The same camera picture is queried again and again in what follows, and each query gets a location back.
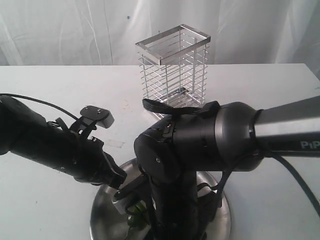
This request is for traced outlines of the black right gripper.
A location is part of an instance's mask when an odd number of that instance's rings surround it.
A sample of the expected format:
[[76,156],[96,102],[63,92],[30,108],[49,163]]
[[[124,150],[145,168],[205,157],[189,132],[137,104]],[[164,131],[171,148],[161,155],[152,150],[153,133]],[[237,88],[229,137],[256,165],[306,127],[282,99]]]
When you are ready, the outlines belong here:
[[206,229],[222,205],[217,186],[197,184],[196,172],[184,172],[172,183],[149,177],[151,229],[156,240],[206,240]]

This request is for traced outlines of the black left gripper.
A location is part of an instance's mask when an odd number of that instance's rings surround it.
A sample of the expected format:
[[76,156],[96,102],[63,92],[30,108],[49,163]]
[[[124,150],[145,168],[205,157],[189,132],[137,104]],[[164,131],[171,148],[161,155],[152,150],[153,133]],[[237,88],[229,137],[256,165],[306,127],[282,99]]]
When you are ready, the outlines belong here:
[[103,145],[99,139],[87,139],[80,143],[74,163],[79,168],[79,173],[74,179],[80,183],[108,185],[119,189],[125,182],[127,173],[115,163],[110,154],[104,152]]

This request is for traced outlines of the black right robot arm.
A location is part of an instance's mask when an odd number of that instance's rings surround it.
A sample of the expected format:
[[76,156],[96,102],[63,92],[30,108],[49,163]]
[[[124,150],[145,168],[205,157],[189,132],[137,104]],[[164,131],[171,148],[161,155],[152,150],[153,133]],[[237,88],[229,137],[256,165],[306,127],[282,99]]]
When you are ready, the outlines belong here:
[[205,239],[231,173],[252,171],[264,158],[280,162],[319,211],[316,196],[286,160],[320,155],[318,96],[269,109],[216,101],[174,108],[147,98],[142,104],[164,115],[134,141],[149,185],[151,238]]

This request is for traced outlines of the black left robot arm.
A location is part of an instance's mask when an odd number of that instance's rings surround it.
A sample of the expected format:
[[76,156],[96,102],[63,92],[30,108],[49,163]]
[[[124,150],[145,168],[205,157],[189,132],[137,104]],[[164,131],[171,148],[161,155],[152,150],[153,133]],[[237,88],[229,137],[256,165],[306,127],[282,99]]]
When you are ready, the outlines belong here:
[[0,97],[0,153],[12,153],[72,176],[80,183],[118,189],[127,177],[104,152],[104,142],[89,137],[97,126],[114,123],[111,112],[86,106],[71,126],[59,117],[47,121],[10,95]]

